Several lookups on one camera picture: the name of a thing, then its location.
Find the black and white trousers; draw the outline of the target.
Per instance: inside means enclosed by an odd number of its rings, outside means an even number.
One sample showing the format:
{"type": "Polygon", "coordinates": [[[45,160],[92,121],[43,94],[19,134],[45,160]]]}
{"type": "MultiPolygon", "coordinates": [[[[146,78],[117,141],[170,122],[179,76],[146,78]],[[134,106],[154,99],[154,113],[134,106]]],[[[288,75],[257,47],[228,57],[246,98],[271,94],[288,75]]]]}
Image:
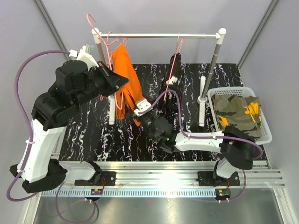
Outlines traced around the black and white trousers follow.
{"type": "MultiPolygon", "coordinates": [[[[167,86],[166,82],[168,81],[168,78],[169,78],[169,73],[171,70],[173,58],[174,58],[174,55],[170,59],[170,64],[167,67],[166,74],[161,79],[159,94],[161,94],[162,92],[164,92],[166,90],[166,86],[167,86]]],[[[181,54],[178,53],[175,64],[174,64],[173,73],[172,73],[172,77],[171,77],[170,84],[169,84],[169,89],[171,89],[177,93],[180,102],[182,101],[181,98],[182,98],[182,93],[184,90],[184,85],[185,85],[185,72],[184,72],[182,62],[181,62],[181,54]]],[[[166,99],[164,100],[164,97],[162,97],[160,99],[157,107],[161,111],[164,111],[166,109],[177,110],[178,102],[176,100],[175,95],[172,92],[168,92],[166,94],[166,99]]]]}

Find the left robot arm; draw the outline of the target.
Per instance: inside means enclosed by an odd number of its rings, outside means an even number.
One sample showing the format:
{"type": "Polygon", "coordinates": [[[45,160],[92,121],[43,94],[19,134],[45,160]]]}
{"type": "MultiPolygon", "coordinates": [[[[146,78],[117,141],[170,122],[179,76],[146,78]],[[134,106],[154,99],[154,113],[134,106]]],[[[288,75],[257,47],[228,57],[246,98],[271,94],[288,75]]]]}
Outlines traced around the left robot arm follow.
{"type": "Polygon", "coordinates": [[[54,84],[33,106],[30,125],[33,137],[29,141],[31,150],[26,165],[22,168],[19,163],[10,168],[13,175],[21,175],[27,193],[52,190],[63,182],[97,185],[101,181],[101,169],[95,162],[67,165],[54,159],[52,154],[61,149],[66,126],[80,106],[99,95],[108,97],[129,82],[102,62],[88,66],[80,60],[67,61],[55,74],[54,84]]]}

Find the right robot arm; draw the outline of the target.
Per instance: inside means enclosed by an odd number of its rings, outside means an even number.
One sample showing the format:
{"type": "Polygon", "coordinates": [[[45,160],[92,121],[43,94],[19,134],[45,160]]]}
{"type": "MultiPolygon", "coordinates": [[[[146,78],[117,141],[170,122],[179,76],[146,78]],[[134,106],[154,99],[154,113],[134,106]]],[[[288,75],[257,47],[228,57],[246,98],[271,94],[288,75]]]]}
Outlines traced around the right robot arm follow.
{"type": "Polygon", "coordinates": [[[167,153],[196,150],[220,154],[213,171],[198,172],[200,186],[228,186],[237,170],[253,168],[254,141],[233,127],[226,127],[222,132],[183,134],[166,118],[154,116],[152,111],[135,109],[133,117],[157,147],[167,153]]]}

